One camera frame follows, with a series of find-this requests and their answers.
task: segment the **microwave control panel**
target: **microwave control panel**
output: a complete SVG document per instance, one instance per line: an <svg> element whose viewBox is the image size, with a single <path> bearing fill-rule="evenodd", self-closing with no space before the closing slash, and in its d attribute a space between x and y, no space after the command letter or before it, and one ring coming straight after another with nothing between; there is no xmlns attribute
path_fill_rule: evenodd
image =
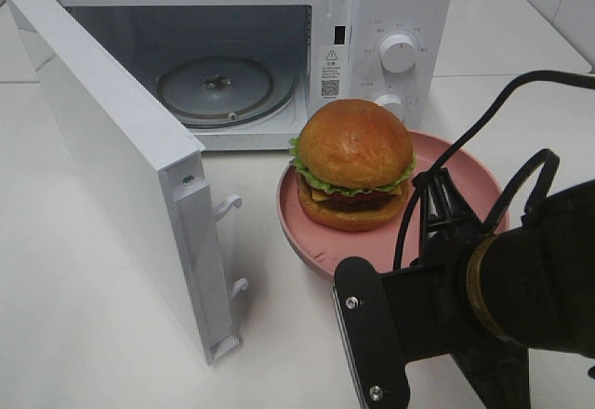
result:
<svg viewBox="0 0 595 409"><path fill-rule="evenodd" d="M351 93L419 128L449 0L360 0Z"/></svg>

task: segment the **warning label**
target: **warning label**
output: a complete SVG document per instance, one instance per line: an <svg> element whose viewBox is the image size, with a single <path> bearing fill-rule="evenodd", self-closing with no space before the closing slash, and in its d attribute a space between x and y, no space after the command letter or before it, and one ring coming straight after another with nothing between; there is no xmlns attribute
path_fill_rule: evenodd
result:
<svg viewBox="0 0 595 409"><path fill-rule="evenodd" d="M319 74L322 99L335 99L341 96L344 88L341 77L345 70L345 56L344 46L321 46Z"/></svg>

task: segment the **top bun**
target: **top bun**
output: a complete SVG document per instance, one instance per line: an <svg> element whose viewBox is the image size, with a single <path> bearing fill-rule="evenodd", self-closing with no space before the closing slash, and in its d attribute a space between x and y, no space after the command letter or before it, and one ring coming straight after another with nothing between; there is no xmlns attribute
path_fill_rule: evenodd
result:
<svg viewBox="0 0 595 409"><path fill-rule="evenodd" d="M394 114L363 99L339 99L299 134L297 156L312 174L349 189L392 183L413 161L409 132Z"/></svg>

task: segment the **hamburger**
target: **hamburger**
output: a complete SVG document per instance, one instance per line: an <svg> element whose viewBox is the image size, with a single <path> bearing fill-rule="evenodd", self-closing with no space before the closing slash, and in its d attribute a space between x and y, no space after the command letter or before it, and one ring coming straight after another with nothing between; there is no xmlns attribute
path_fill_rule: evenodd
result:
<svg viewBox="0 0 595 409"><path fill-rule="evenodd" d="M409 196L416 164L403 123L362 99L326 104L290 141L297 196L312 220L343 231L370 231L394 218Z"/></svg>

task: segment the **bottom bun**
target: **bottom bun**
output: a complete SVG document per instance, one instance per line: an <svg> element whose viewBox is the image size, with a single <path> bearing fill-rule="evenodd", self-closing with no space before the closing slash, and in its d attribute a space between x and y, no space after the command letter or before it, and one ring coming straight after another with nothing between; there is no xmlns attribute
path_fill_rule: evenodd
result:
<svg viewBox="0 0 595 409"><path fill-rule="evenodd" d="M392 195L380 209L341 211L325 206L324 202L314 202L310 186L297 174L297 197L304 213L317 223L342 231L371 231L394 218L409 198L409 181L402 183L401 190L400 195Z"/></svg>

